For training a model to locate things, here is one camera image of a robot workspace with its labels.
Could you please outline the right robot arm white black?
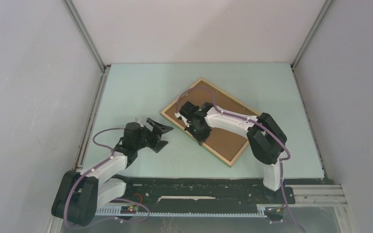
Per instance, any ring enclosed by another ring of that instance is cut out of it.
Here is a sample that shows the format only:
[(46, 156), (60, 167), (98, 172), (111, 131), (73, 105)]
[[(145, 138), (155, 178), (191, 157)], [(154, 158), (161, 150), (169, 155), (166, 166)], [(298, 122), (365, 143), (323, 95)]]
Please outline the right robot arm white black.
[(185, 130), (199, 145), (209, 138), (214, 128), (247, 138), (254, 157), (263, 164), (264, 199), (270, 203), (281, 199), (284, 179), (281, 154), (287, 137), (269, 114), (244, 115), (209, 102), (198, 106), (187, 101), (174, 115), (185, 123)]

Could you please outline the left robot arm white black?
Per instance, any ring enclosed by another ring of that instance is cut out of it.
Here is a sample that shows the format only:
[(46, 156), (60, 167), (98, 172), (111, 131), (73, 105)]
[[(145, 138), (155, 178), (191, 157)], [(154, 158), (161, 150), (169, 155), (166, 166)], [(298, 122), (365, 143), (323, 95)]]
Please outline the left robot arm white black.
[(90, 225), (96, 211), (113, 200), (129, 202), (134, 196), (133, 180), (119, 172), (127, 169), (137, 158), (138, 151), (150, 148), (158, 153), (168, 144), (162, 135), (173, 127), (150, 118), (148, 129), (137, 121), (122, 128), (123, 136), (114, 147), (104, 145), (110, 155), (87, 170), (69, 170), (60, 182), (52, 204), (51, 214), (61, 218), (68, 227)]

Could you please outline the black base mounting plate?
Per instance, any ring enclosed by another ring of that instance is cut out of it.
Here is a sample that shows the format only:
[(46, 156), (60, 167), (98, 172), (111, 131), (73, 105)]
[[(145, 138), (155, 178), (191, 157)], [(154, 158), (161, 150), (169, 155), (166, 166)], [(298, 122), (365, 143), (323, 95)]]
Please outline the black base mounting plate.
[(96, 215), (263, 217), (295, 203), (291, 187), (271, 191), (261, 179), (131, 178), (123, 197), (141, 206), (113, 200)]

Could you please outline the left aluminium corner post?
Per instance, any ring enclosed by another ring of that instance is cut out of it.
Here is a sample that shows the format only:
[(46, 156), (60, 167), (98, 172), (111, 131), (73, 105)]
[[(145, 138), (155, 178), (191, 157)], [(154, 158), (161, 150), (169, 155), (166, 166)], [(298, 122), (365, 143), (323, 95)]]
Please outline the left aluminium corner post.
[(70, 14), (73, 23), (78, 29), (83, 41), (85, 42), (87, 48), (89, 49), (91, 55), (95, 59), (98, 67), (100, 68), (101, 72), (104, 72), (106, 69), (106, 65), (102, 60), (100, 53), (98, 52), (95, 43), (93, 42), (89, 31), (87, 30), (84, 21), (82, 20), (78, 9), (76, 8), (74, 2), (72, 0), (62, 0), (63, 4), (65, 5), (68, 13)]

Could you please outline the aluminium corner post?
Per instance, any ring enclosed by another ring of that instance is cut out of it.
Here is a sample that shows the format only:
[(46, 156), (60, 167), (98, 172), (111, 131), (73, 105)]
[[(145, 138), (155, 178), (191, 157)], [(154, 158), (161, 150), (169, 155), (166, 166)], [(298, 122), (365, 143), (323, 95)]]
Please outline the aluminium corner post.
[(298, 66), (299, 62), (301, 61), (304, 53), (306, 52), (310, 42), (314, 38), (315, 34), (317, 33), (320, 25), (322, 24), (324, 18), (326, 17), (328, 11), (330, 10), (331, 6), (333, 5), (334, 0), (325, 0), (320, 11), (318, 12), (311, 28), (309, 29), (303, 43), (301, 44), (293, 62), (291, 63), (291, 69), (292, 71), (296, 70), (296, 67)]
[(101, 72), (104, 72), (106, 69), (106, 65), (102, 60), (100, 53), (98, 52), (95, 43), (93, 42), (89, 31), (87, 30), (84, 21), (82, 20), (78, 9), (76, 8), (74, 2), (72, 0), (62, 0), (63, 4), (65, 5), (68, 13), (70, 14), (73, 23), (78, 29), (83, 41), (85, 42), (87, 48), (89, 49), (91, 55), (95, 59), (98, 67), (100, 68)]

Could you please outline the aluminium rail base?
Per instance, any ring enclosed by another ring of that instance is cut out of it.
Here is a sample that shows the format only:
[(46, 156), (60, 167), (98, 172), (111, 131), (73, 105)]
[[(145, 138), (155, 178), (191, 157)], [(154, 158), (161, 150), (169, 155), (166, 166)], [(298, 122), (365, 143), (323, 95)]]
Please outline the aluminium rail base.
[[(294, 207), (337, 207), (346, 205), (346, 198), (340, 185), (331, 184), (328, 180), (300, 179), (289, 180), (285, 187), (293, 189)], [(125, 203), (141, 206), (141, 203), (127, 200)], [(263, 217), (278, 218), (283, 214), (283, 208), (272, 208), (272, 212), (265, 213)]]

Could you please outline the right aluminium corner post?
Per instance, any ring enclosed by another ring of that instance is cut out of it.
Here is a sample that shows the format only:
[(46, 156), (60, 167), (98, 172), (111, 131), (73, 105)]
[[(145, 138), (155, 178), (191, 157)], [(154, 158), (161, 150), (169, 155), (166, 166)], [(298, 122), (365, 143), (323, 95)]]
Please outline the right aluminium corner post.
[(304, 53), (306, 52), (310, 42), (314, 38), (315, 34), (317, 33), (320, 25), (322, 24), (324, 18), (326, 17), (328, 11), (330, 10), (331, 6), (333, 5), (334, 0), (325, 0), (320, 11), (318, 12), (311, 28), (309, 29), (303, 43), (301, 44), (293, 62), (291, 63), (291, 69), (292, 71), (296, 70), (296, 67), (298, 66), (299, 62), (301, 61)]

